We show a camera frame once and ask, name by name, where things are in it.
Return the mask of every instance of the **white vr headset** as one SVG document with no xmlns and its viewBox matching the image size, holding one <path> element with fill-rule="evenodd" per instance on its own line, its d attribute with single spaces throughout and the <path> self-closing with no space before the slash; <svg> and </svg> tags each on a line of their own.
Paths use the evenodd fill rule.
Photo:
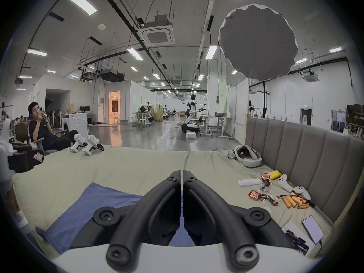
<svg viewBox="0 0 364 273">
<path fill-rule="evenodd" d="M 262 163 L 262 156 L 246 144 L 234 148 L 236 158 L 248 168 L 258 167 Z"/>
</svg>

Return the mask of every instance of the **stool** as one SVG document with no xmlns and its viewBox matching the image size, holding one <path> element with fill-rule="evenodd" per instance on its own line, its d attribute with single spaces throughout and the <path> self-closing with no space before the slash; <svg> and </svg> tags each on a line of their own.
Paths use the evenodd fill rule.
<svg viewBox="0 0 364 273">
<path fill-rule="evenodd" d="M 147 120 L 145 118 L 141 118 L 139 119 L 139 124 L 138 124 L 138 128 L 140 126 L 140 122 L 142 122 L 142 127 L 147 127 Z"/>
</svg>

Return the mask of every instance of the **sticker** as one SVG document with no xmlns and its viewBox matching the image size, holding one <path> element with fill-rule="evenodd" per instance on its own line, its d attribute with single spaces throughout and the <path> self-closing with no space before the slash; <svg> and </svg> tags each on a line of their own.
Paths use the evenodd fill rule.
<svg viewBox="0 0 364 273">
<path fill-rule="evenodd" d="M 41 161 L 43 160 L 43 155 L 42 155 L 41 153 L 37 152 L 37 153 L 34 155 L 34 157 L 33 157 L 33 158 L 41 162 Z"/>
</svg>

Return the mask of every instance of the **candy wrapper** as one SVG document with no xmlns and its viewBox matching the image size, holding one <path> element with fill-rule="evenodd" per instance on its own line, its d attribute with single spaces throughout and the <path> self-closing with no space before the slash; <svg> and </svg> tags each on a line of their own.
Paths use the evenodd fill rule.
<svg viewBox="0 0 364 273">
<path fill-rule="evenodd" d="M 249 192 L 248 196 L 254 200 L 268 200 L 272 205 L 278 205 L 278 201 L 274 200 L 272 195 L 262 194 L 252 190 Z"/>
<path fill-rule="evenodd" d="M 267 192 L 268 187 L 271 184 L 271 176 L 268 173 L 261 173 L 260 174 L 260 179 L 262 180 L 263 184 L 260 187 L 259 191 Z"/>
</svg>

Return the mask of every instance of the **white box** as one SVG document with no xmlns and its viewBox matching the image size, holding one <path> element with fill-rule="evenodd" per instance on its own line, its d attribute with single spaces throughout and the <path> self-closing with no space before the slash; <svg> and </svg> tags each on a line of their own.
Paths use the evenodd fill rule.
<svg viewBox="0 0 364 273">
<path fill-rule="evenodd" d="M 196 139 L 196 133 L 194 131 L 186 132 L 186 139 Z"/>
</svg>

